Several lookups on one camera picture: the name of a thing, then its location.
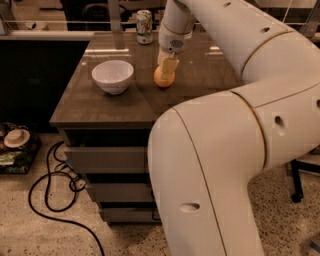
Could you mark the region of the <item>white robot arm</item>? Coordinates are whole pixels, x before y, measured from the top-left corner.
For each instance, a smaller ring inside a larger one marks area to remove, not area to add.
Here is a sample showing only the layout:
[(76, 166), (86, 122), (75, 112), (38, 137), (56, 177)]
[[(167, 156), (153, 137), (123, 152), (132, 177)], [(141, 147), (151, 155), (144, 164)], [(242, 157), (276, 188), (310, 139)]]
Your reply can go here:
[(320, 144), (320, 50), (245, 0), (167, 0), (162, 52), (198, 21), (243, 84), (176, 105), (148, 144), (171, 256), (264, 256), (247, 192), (263, 170)]

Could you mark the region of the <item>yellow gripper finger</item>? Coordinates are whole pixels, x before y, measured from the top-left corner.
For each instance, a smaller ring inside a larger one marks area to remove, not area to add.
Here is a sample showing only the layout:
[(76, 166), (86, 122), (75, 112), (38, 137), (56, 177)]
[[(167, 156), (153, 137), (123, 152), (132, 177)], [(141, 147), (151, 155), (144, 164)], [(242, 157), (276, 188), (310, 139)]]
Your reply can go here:
[(160, 65), (160, 77), (162, 80), (169, 80), (173, 77), (175, 70), (179, 64), (177, 58), (165, 58)]
[(157, 58), (157, 64), (159, 66), (162, 66), (163, 65), (163, 61), (167, 58), (173, 58), (174, 57), (174, 53), (171, 52), (166, 52), (166, 51), (163, 51), (162, 49), (159, 50), (159, 53), (158, 53), (158, 58)]

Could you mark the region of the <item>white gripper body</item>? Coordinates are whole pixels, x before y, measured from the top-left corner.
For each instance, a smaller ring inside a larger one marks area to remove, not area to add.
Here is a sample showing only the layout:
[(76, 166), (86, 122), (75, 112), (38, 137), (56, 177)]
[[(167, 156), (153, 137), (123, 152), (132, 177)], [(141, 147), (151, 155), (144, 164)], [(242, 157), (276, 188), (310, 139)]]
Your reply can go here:
[(159, 47), (166, 53), (181, 52), (192, 36), (195, 19), (189, 8), (179, 0), (167, 0), (160, 24)]

